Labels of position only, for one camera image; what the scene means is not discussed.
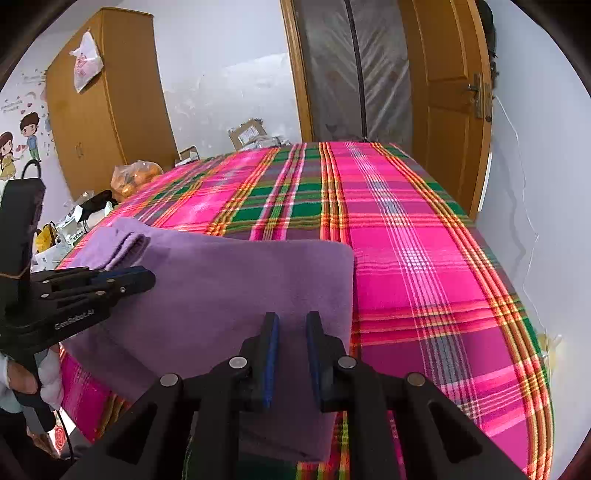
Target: white wall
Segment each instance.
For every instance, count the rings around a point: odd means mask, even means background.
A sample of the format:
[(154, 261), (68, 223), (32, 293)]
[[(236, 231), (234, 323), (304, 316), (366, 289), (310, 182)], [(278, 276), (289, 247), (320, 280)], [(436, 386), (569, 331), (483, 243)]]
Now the white wall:
[[(591, 427), (591, 98), (542, 28), (510, 0), (487, 1), (501, 73), (494, 93), (517, 130), (519, 147), (495, 102), (491, 173), (477, 224), (534, 327), (563, 335), (551, 379), (556, 422), (551, 477), (556, 479)], [(539, 239), (526, 277), (535, 232)]]
[[(46, 199), (43, 203), (40, 225), (49, 221), (58, 221), (68, 210), (64, 204), (70, 200), (70, 192), (61, 173), (57, 159), (53, 135), (46, 120), (49, 116), (47, 102), (44, 100), (45, 82), (43, 72), (51, 63), (53, 57), (61, 50), (70, 35), (60, 33), (46, 34), (43, 41), (36, 41), (25, 53), (16, 66), (11, 77), (0, 92), (0, 106), (9, 106), (16, 102), (17, 109), (2, 108), (0, 111), (0, 133), (9, 131), (14, 137), (14, 156), (20, 157), (14, 165), (17, 168), (17, 178), (21, 177), (22, 169), (31, 158), (27, 151), (24, 155), (17, 151), (21, 145), (27, 143), (19, 130), (21, 118), (31, 112), (38, 113), (40, 123), (36, 133), (38, 149), (41, 158), (41, 172), (46, 186)], [(0, 193), (4, 190), (5, 181), (0, 180)]]
[(234, 150), (228, 129), (261, 118), (270, 135), (301, 141), (279, 0), (124, 0), (154, 15), (164, 97), (179, 150)]
[[(78, 28), (103, 6), (154, 15), (160, 76), (179, 150), (195, 145), (202, 158), (231, 152), (234, 147), (228, 129), (249, 118), (262, 118), (270, 135), (301, 141), (279, 0), (247, 4), (238, 0), (77, 0), (21, 59), (0, 92), (0, 106), (5, 99), (12, 102), (30, 91), (22, 83), (23, 76), (42, 73)], [(41, 93), (43, 87), (35, 87)], [(30, 109), (41, 116), (41, 110), (47, 109), (42, 103)], [(0, 134), (11, 131), (15, 145), (26, 140), (18, 131), (21, 118), (20, 109), (0, 112)], [(19, 176), (27, 155), (15, 163)], [(44, 223), (62, 217), (67, 210), (64, 203), (70, 199), (55, 149), (51, 147), (46, 156), (41, 155), (47, 187)], [(0, 192), (4, 183), (0, 181)]]

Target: plaid bedspread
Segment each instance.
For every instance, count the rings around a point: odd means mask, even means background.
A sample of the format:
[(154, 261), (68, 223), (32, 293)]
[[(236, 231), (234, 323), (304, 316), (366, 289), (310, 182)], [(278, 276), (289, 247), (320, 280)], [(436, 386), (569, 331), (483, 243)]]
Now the plaid bedspread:
[[(198, 161), (145, 186), (103, 225), (121, 216), (253, 241), (350, 245), (352, 354), (386, 374), (424, 373), (532, 480), (548, 478), (553, 414), (523, 305), (470, 219), (397, 147), (323, 142)], [(66, 411), (99, 435), (122, 400), (71, 357), (63, 371)], [(346, 416), (337, 418), (327, 463), (281, 465), (278, 474), (270, 460), (249, 460), (243, 476), (253, 465), (276, 478), (346, 479)]]

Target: black cable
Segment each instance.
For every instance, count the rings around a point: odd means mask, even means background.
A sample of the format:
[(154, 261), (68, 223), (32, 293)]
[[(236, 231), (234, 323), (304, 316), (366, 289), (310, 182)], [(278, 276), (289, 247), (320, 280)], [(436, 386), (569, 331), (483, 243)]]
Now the black cable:
[(365, 112), (365, 85), (363, 84), (363, 67), (361, 65), (361, 53), (359, 51), (359, 40), (357, 39), (357, 30), (355, 29), (355, 19), (353, 18), (353, 9), (351, 1), (344, 0), (349, 17), (349, 26), (351, 28), (351, 37), (353, 40), (353, 51), (355, 52), (355, 64), (357, 65), (357, 82), (359, 83), (359, 107), (361, 109), (361, 136), (363, 141), (368, 141), (368, 120)]
[(68, 429), (66, 428), (66, 424), (61, 417), (60, 411), (56, 410), (57, 416), (60, 418), (61, 427), (64, 429), (64, 433), (66, 434), (66, 440), (68, 441), (68, 448), (70, 449), (70, 463), (74, 465), (74, 449), (72, 448), (72, 442), (70, 441), (70, 436), (68, 435)]
[(21, 180), (23, 178), (25, 178), (25, 172), (27, 171), (27, 168), (29, 168), (31, 165), (35, 165), (37, 167), (37, 178), (40, 179), (41, 178), (41, 164), (35, 160), (34, 158), (32, 160), (29, 160), (26, 164), (25, 164), (25, 168), (22, 169), (22, 173), (21, 173)]

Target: cartoon boy sticker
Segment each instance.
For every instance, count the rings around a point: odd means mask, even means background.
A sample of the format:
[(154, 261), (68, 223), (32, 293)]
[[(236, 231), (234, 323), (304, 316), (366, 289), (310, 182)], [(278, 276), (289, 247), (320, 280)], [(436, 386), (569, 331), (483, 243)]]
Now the cartoon boy sticker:
[(31, 153), (31, 159), (41, 162), (39, 158), (39, 148), (37, 147), (37, 129), (39, 128), (39, 115), (36, 112), (31, 112), (22, 117), (21, 120), (21, 133), (24, 137), (27, 137), (27, 146)]

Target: purple towel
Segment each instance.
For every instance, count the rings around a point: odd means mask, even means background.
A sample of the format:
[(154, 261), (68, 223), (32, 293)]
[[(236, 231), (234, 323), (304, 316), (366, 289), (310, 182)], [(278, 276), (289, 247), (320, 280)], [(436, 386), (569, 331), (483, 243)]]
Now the purple towel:
[(120, 301), (108, 320), (64, 342), (84, 369), (136, 400), (168, 372), (184, 378), (209, 372), (258, 333), (265, 312), (277, 312), (272, 406), (241, 416), (241, 449), (285, 460), (328, 459), (335, 416), (320, 413), (314, 403), (304, 327), (306, 314), (318, 310), (325, 331), (348, 349), (349, 247), (319, 240), (249, 242), (121, 218), (96, 232), (71, 267), (115, 263), (143, 265), (156, 275), (156, 285)]

